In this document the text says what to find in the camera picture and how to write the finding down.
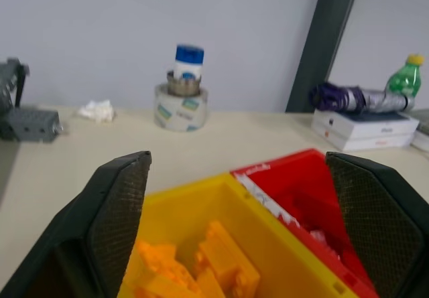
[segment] table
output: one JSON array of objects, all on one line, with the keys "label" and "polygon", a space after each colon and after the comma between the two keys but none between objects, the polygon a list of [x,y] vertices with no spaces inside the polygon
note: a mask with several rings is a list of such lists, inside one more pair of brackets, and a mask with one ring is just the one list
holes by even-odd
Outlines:
[{"label": "table", "polygon": [[[163,130],[150,110],[118,110],[113,123],[55,107],[68,134],[52,144],[0,141],[0,287],[56,212],[82,191],[95,169],[149,150],[147,194],[302,149],[334,151],[310,130],[311,115],[211,113],[192,133]],[[429,157],[413,147],[353,154],[394,167],[429,202]]]}]

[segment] red plastic bin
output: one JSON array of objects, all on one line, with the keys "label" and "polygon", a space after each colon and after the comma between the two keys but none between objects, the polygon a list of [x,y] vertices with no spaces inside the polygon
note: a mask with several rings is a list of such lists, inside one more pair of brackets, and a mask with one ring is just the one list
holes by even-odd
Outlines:
[{"label": "red plastic bin", "polygon": [[[284,225],[358,296],[378,295],[347,236],[324,155],[309,149],[231,172],[246,175],[299,222]],[[312,230],[324,232],[327,245]]]}]

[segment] yellow bin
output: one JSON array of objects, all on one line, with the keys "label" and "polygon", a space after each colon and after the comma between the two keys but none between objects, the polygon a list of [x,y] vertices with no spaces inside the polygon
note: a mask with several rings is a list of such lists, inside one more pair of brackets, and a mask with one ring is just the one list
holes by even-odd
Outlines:
[{"label": "yellow bin", "polygon": [[[147,196],[137,239],[178,246],[192,272],[208,223],[218,220],[261,275],[255,298],[357,297],[234,177],[221,174]],[[130,298],[122,286],[119,298]]]}]

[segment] crumpled tissue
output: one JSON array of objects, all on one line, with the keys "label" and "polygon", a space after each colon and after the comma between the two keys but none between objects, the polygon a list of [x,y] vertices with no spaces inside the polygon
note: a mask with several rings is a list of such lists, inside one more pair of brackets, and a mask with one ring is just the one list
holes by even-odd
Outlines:
[{"label": "crumpled tissue", "polygon": [[92,100],[86,106],[78,110],[78,115],[87,119],[92,119],[97,123],[111,122],[115,117],[115,111],[113,110],[110,100],[104,100],[102,102],[95,102]]}]

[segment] white wall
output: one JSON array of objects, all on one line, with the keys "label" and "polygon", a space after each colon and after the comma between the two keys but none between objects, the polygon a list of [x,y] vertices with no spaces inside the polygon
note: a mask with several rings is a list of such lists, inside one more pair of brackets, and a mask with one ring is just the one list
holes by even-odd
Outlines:
[{"label": "white wall", "polygon": [[317,0],[0,0],[0,60],[28,103],[152,106],[177,43],[202,46],[212,109],[284,111]]},{"label": "white wall", "polygon": [[[419,52],[429,58],[429,0],[355,0],[330,80],[384,89],[389,77]],[[429,60],[420,68],[416,107],[429,107]]]}]

